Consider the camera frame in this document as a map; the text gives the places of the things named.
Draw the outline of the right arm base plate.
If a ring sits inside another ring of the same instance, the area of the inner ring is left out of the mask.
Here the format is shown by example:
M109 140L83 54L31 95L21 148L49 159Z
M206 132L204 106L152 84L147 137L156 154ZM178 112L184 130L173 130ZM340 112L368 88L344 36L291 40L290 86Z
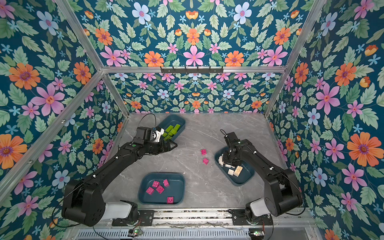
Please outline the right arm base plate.
M229 209L235 226L272 226L273 220L270 215L255 216L249 209Z

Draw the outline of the pink small lego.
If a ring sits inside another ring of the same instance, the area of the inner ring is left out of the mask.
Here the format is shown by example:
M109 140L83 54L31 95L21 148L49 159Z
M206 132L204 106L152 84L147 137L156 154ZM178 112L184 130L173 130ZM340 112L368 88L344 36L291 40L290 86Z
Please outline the pink small lego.
M156 191L159 193L159 194L162 194L163 192L164 192L164 188L162 187L162 186L158 186L157 188L156 188Z

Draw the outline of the green lego mid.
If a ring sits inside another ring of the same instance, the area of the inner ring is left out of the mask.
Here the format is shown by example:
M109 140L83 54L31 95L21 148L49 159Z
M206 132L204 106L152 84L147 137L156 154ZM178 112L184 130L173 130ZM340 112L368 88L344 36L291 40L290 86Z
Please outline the green lego mid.
M170 132L169 132L169 135L170 136L174 136L177 134L177 131L175 131L174 129L172 129Z

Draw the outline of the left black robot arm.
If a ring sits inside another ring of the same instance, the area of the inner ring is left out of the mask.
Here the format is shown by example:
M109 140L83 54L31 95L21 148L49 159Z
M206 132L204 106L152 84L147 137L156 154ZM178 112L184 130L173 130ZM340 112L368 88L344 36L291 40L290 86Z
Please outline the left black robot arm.
M139 220L137 204L130 201L106 203L103 193L123 170L142 157L156 156L175 149L178 145L174 141L162 138L164 132L159 127L137 127L133 140L123 144L94 173L81 180L69 181L63 197L62 217L88 227L110 219L136 224Z

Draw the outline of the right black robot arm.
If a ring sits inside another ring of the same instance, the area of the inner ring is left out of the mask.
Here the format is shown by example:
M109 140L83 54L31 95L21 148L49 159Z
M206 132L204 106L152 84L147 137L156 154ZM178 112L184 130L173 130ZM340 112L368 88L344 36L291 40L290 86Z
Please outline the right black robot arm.
M249 140L240 140L234 132L224 133L224 139L227 144L222 154L224 164L238 167L246 163L264 182L264 195L246 204L245 217L249 223L255 224L267 215L278 217L304 203L298 180L291 170L275 165Z

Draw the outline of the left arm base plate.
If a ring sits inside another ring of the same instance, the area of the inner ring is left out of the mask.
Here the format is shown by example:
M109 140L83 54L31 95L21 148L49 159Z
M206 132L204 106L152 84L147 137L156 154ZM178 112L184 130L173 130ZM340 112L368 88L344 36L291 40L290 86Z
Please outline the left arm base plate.
M133 210L128 217L123 219L114 219L113 227L148 227L154 220L155 211L153 210Z

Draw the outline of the pink lego pile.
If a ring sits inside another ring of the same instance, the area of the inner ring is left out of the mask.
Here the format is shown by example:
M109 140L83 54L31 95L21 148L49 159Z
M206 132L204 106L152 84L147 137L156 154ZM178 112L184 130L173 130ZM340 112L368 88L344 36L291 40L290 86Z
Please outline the pink lego pile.
M167 204L173 204L174 203L174 197L167 197Z

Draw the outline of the pink lego mid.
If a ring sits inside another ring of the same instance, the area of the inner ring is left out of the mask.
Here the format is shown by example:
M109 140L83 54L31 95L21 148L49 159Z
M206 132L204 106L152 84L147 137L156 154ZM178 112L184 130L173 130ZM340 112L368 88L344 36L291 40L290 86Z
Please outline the pink lego mid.
M152 183L152 188L156 189L160 185L160 182L158 181L153 181Z

